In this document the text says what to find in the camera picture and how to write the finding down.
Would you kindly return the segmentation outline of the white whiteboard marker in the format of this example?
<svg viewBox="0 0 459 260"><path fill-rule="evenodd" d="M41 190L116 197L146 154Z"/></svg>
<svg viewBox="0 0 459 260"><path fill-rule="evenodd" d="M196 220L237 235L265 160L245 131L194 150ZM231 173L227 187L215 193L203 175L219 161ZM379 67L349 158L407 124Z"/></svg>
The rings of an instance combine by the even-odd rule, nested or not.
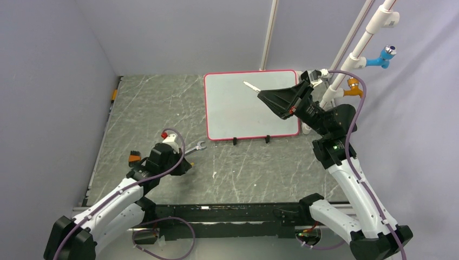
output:
<svg viewBox="0 0 459 260"><path fill-rule="evenodd" d="M247 81L244 81L243 83L244 83L244 85L246 85L248 88L250 88L254 92L256 92L256 93L260 93L261 92L261 90L258 87L254 86L253 84L251 84L251 83L249 83Z"/></svg>

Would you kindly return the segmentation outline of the red-framed whiteboard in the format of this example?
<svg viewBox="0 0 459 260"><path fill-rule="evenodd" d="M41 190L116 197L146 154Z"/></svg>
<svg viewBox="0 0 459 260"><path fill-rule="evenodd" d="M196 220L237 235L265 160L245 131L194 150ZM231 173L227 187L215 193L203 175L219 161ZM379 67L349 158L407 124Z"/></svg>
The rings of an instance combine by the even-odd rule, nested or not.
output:
<svg viewBox="0 0 459 260"><path fill-rule="evenodd" d="M204 76L207 136L212 141L290 137L300 133L296 118L278 118L247 84L280 89L298 83L294 70L237 71Z"/></svg>

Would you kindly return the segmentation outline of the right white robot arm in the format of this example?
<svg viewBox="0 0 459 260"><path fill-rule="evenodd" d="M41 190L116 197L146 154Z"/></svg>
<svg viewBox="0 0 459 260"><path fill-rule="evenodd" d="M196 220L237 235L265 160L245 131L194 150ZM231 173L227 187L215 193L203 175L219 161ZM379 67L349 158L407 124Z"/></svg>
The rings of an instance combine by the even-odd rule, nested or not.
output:
<svg viewBox="0 0 459 260"><path fill-rule="evenodd" d="M300 200L299 220L305 225L314 221L326 225L349 245L355 259L391 259L397 254L406 259L404 247L413 233L384 208L350 145L357 111L348 104L323 109L312 99L312 92L311 85L302 81L291 88L257 90L257 97L281 119L295 116L320 135L312 143L314 155L337 181L356 218L315 193Z"/></svg>

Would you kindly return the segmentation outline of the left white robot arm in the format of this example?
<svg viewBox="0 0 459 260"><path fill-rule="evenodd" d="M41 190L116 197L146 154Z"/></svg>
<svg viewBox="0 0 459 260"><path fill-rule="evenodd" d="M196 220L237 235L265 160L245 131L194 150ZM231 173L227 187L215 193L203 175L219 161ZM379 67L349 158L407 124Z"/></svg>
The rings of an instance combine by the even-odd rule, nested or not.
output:
<svg viewBox="0 0 459 260"><path fill-rule="evenodd" d="M166 175L180 176L192 166L174 141L157 143L150 155L129 156L130 171L104 198L75 217L62 216L53 225L44 259L96 259L114 239L131 227L155 222L156 205L145 195Z"/></svg>

